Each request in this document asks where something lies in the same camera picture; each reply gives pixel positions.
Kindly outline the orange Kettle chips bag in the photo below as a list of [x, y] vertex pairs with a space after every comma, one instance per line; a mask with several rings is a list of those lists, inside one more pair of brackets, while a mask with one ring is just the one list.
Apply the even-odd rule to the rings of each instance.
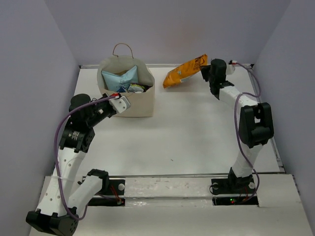
[[203, 54], [195, 59], [185, 62], [173, 70], [169, 71], [163, 81], [163, 88], [176, 86], [186, 78], [193, 76], [201, 70], [201, 66], [208, 64], [208, 56]]

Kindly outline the blue potato chips bag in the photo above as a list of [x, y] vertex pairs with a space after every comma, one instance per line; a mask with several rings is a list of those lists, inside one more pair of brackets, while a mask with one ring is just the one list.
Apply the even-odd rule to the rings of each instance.
[[129, 93], [128, 89], [126, 89], [123, 86], [120, 86], [120, 88], [117, 90], [117, 92], [119, 92], [119, 93]]

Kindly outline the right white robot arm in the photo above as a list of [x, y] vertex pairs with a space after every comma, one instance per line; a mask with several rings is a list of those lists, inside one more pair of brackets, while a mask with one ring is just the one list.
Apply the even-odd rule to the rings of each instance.
[[254, 163], [264, 145], [274, 136], [272, 109], [269, 103], [259, 103], [258, 95], [240, 92], [227, 75], [234, 72], [236, 61], [211, 60], [210, 65], [201, 66], [203, 79], [209, 83], [211, 94], [219, 101], [231, 106], [234, 111], [234, 126], [239, 154], [226, 178], [211, 181], [214, 195], [240, 194], [247, 190], [254, 194], [259, 186], [254, 183], [257, 173]]

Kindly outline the light blue brown snack bag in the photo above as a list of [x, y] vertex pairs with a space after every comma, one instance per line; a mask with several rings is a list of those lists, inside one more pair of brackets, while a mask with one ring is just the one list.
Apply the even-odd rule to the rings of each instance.
[[107, 89], [110, 91], [118, 91], [121, 87], [127, 89], [131, 83], [138, 83], [137, 66], [128, 70], [122, 75], [116, 75], [107, 71], [101, 72]]

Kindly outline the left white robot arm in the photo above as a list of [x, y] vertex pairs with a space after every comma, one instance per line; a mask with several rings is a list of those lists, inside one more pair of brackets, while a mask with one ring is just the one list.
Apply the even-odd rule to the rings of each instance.
[[95, 137], [94, 127], [105, 118], [123, 113], [130, 107], [119, 93], [91, 99], [87, 94], [71, 98], [68, 114], [61, 120], [54, 137], [55, 167], [46, 192], [29, 211], [26, 222], [39, 232], [71, 236], [87, 213], [88, 203], [110, 186], [109, 174], [92, 169], [77, 190], [72, 192], [79, 167]]

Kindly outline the beige paper bag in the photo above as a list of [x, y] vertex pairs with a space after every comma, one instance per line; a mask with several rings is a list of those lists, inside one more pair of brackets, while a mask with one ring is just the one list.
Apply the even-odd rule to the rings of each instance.
[[112, 54], [112, 56], [104, 59], [100, 62], [97, 70], [97, 84], [101, 94], [107, 93], [108, 95], [118, 91], [118, 89], [111, 89], [109, 83], [105, 81], [102, 72], [109, 72], [115, 76], [118, 73], [126, 74], [127, 71], [137, 67], [138, 84], [148, 86], [149, 88], [145, 92], [123, 92], [122, 95], [128, 98], [131, 103], [131, 108], [126, 112], [120, 114], [120, 117], [126, 118], [144, 118], [152, 117], [154, 113], [155, 103], [155, 79], [146, 66], [146, 64], [130, 56], [119, 56]]

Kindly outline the purple snack bag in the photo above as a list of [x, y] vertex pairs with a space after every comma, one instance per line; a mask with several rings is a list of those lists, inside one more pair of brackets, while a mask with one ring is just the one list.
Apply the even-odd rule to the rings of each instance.
[[142, 85], [138, 83], [131, 83], [127, 89], [130, 93], [144, 93], [146, 92], [150, 87], [147, 85]]

